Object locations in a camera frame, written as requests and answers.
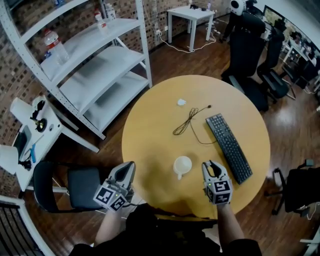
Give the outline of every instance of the bottle with red cap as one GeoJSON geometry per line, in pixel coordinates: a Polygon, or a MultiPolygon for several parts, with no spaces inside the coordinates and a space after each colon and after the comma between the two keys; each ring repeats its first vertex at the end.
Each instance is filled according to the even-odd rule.
{"type": "Polygon", "coordinates": [[[100,30],[100,32],[105,35],[107,33],[107,23],[102,19],[101,12],[99,9],[95,9],[94,11],[94,17],[96,19],[97,26],[100,30]]]}
{"type": "Polygon", "coordinates": [[[44,30],[44,43],[48,52],[52,55],[51,58],[55,58],[58,64],[62,65],[69,60],[69,55],[56,32],[46,28],[44,30]]]}

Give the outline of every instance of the human forearm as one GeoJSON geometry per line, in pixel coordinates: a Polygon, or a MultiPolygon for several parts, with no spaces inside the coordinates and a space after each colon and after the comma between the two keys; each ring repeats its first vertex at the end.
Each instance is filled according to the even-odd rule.
{"type": "Polygon", "coordinates": [[[222,250],[234,240],[244,239],[244,233],[231,210],[230,204],[216,206],[218,212],[218,231],[222,250]]]}
{"type": "Polygon", "coordinates": [[[101,226],[96,234],[94,246],[112,240],[120,233],[121,210],[112,212],[108,210],[104,216],[101,226]]]}

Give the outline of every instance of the bottle label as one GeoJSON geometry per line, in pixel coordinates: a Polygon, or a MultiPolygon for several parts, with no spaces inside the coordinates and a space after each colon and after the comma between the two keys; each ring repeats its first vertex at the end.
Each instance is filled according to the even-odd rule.
{"type": "Polygon", "coordinates": [[[59,38],[58,38],[58,39],[55,40],[54,42],[48,44],[46,47],[47,47],[48,50],[50,50],[50,49],[52,49],[53,47],[55,47],[55,46],[56,46],[57,44],[59,44],[59,43],[60,43],[60,40],[59,40],[59,38]]]}

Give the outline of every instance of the white wall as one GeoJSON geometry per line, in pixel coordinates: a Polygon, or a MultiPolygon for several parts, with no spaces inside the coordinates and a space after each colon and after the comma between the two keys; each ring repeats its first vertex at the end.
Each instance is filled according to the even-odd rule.
{"type": "Polygon", "coordinates": [[[296,25],[320,49],[320,23],[294,0],[257,0],[255,6],[264,11],[265,5],[296,25]]]}

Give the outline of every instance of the round wooden table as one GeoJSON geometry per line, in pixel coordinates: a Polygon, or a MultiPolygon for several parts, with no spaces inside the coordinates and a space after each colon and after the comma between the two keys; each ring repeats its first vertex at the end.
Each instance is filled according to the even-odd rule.
{"type": "Polygon", "coordinates": [[[133,188],[148,204],[177,215],[217,218],[217,208],[204,193],[202,163],[216,161],[232,179],[231,207],[239,212],[256,196],[269,169],[270,142],[266,125],[252,102],[233,86],[213,77],[184,75],[148,90],[132,108],[123,130],[123,161],[134,161],[133,188]],[[178,106],[177,101],[186,101],[178,106]],[[212,107],[191,121],[203,143],[216,141],[206,118],[221,113],[236,137],[253,175],[239,185],[218,143],[198,143],[191,127],[181,135],[173,130],[185,122],[191,108],[212,107]],[[173,171],[177,157],[187,156],[192,169],[178,180],[173,171]]]}

